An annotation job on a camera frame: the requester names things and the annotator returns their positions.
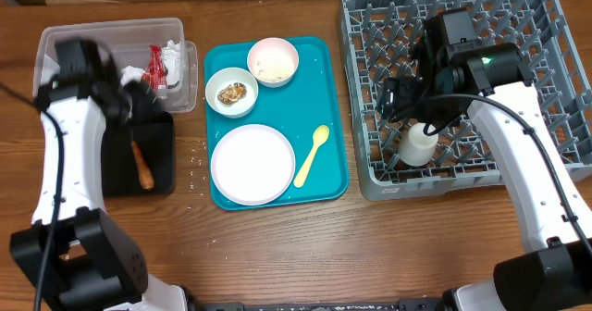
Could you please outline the red snack wrapper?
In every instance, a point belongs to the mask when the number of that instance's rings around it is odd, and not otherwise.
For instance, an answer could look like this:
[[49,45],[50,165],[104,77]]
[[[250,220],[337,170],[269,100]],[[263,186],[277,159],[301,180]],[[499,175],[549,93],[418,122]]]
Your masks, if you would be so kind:
[[167,69],[162,60],[162,48],[160,46],[150,46],[150,61],[141,76],[141,81],[147,83],[155,91],[167,87]]

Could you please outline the white paper cup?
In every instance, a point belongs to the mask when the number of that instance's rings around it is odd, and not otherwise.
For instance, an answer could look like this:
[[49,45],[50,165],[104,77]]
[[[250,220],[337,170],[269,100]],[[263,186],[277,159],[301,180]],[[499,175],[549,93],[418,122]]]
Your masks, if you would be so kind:
[[415,123],[410,129],[405,131],[399,142],[400,160],[406,165],[412,167],[421,167],[430,162],[438,144],[438,134],[432,134],[436,128],[428,125],[427,132],[424,133],[425,123]]

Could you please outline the foil wrapper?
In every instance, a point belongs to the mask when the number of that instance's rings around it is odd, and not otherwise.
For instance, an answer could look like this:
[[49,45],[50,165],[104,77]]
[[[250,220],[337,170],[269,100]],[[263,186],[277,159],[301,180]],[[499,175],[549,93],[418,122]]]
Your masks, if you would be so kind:
[[172,40],[169,40],[162,48],[162,61],[166,68],[167,86],[176,86],[180,81],[181,71],[180,44],[175,44]]

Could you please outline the fried sausage stick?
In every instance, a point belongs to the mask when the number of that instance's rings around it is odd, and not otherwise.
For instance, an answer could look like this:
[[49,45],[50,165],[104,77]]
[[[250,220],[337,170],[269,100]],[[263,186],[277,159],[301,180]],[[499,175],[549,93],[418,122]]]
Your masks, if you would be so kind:
[[131,142],[131,149],[138,172],[139,183],[144,190],[150,191],[154,187],[153,174],[143,157],[140,146],[135,141]]

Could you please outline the white bowl with food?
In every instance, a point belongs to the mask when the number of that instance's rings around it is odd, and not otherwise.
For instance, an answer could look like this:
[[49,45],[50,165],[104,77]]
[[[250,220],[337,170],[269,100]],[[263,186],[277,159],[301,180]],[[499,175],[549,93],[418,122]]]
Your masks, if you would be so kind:
[[[234,82],[240,82],[247,88],[246,96],[232,106],[225,106],[217,99],[217,94]],[[215,112],[227,118],[241,118],[254,108],[258,97],[258,82],[247,70],[242,68],[223,68],[216,72],[206,83],[205,98]]]

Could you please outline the pink bowl with rice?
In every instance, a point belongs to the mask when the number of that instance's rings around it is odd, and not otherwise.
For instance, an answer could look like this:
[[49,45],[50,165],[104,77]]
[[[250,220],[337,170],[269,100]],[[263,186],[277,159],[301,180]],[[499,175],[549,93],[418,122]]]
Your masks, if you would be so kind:
[[247,68],[255,79],[270,88],[288,84],[300,63],[295,46],[289,41],[270,37],[255,43],[247,55]]

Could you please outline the white napkin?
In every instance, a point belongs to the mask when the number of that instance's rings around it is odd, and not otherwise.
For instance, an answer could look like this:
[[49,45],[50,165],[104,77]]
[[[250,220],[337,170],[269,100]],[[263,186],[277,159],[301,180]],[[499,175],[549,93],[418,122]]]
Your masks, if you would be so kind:
[[131,81],[141,81],[144,74],[143,68],[136,68],[133,66],[127,66],[121,70],[120,84],[122,86],[127,85]]

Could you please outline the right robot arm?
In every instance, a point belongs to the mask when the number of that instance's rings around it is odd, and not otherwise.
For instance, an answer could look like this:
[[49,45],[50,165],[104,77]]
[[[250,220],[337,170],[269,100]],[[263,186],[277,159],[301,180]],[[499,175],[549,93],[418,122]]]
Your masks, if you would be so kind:
[[468,11],[428,19],[412,57],[415,77],[383,82],[379,113],[410,119],[400,159],[427,164],[439,134],[461,116],[494,157],[519,220],[524,254],[491,279],[445,292],[440,310],[563,310],[591,300],[591,211],[552,141],[534,76],[512,43],[484,45]]

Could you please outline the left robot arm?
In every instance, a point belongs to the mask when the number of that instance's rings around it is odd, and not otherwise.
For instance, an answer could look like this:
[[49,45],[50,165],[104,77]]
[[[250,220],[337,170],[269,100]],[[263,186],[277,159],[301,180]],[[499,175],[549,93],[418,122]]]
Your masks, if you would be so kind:
[[123,83],[105,46],[81,37],[55,44],[58,72],[31,106],[44,134],[43,182],[26,230],[9,250],[53,310],[195,310],[182,286],[148,271],[138,244],[107,215],[107,196],[174,186],[175,128],[144,82]]

